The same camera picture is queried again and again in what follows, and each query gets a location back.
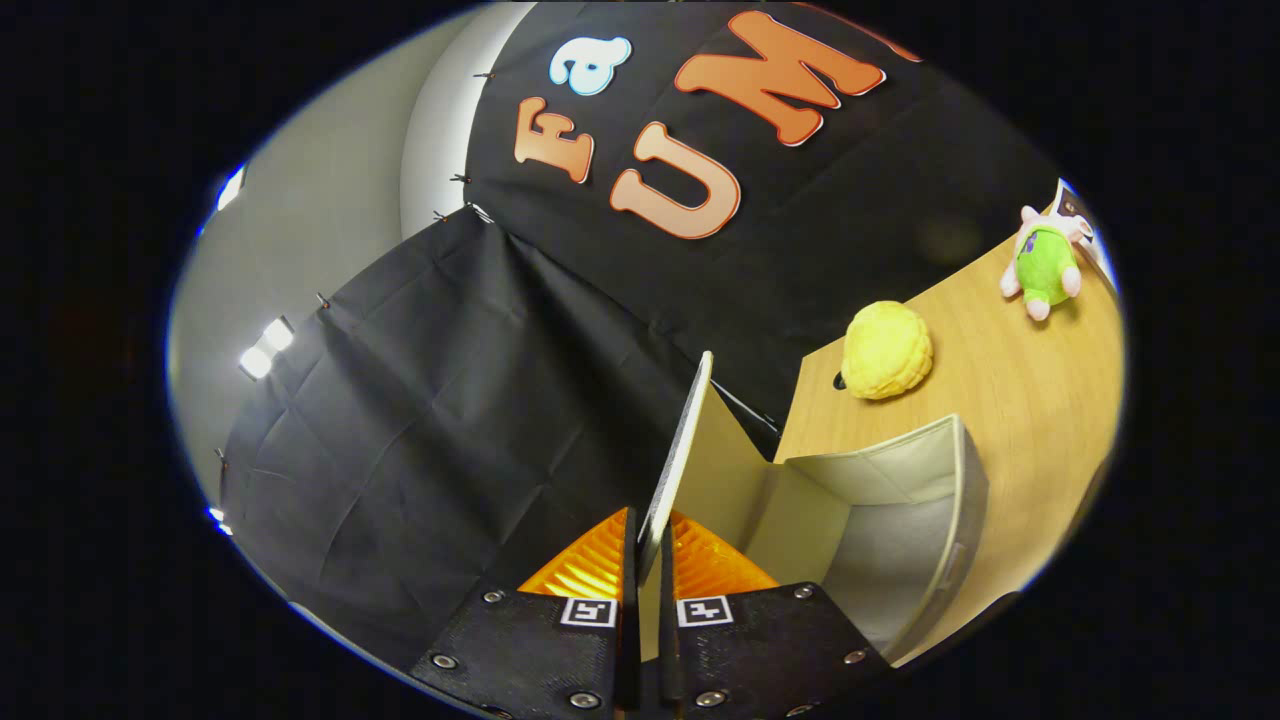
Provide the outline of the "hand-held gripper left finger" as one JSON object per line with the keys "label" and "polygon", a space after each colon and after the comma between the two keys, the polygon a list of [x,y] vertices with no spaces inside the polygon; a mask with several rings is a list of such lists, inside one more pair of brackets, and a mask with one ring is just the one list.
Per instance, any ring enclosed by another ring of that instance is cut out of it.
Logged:
{"label": "hand-held gripper left finger", "polygon": [[412,666],[485,716],[623,716],[640,702],[637,514],[621,509],[516,587],[472,591]]}

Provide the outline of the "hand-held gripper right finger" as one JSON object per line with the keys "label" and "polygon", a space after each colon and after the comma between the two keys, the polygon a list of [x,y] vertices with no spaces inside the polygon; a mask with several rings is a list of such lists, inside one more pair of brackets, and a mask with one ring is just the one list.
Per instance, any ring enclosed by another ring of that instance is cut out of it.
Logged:
{"label": "hand-held gripper right finger", "polygon": [[797,716],[869,694],[892,671],[826,591],[782,584],[673,512],[660,543],[658,673],[677,716]]}

